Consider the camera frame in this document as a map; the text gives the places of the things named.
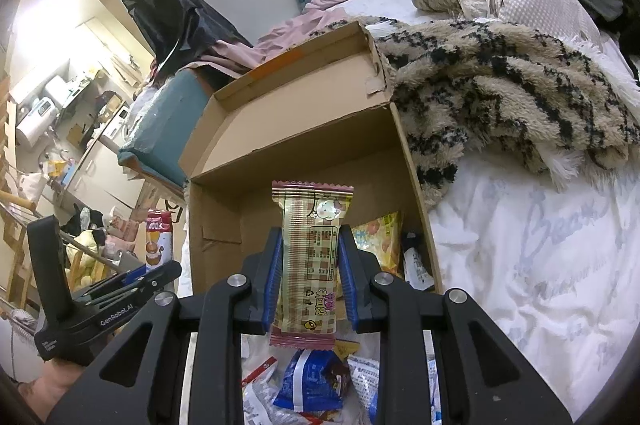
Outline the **person's left hand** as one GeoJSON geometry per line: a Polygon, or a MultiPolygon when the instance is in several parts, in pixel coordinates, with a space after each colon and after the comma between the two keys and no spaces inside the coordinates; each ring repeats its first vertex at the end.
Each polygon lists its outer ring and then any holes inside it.
{"type": "Polygon", "coordinates": [[[43,364],[38,379],[21,383],[17,390],[38,419],[44,422],[84,371],[85,368],[76,363],[52,359],[43,364]]]}

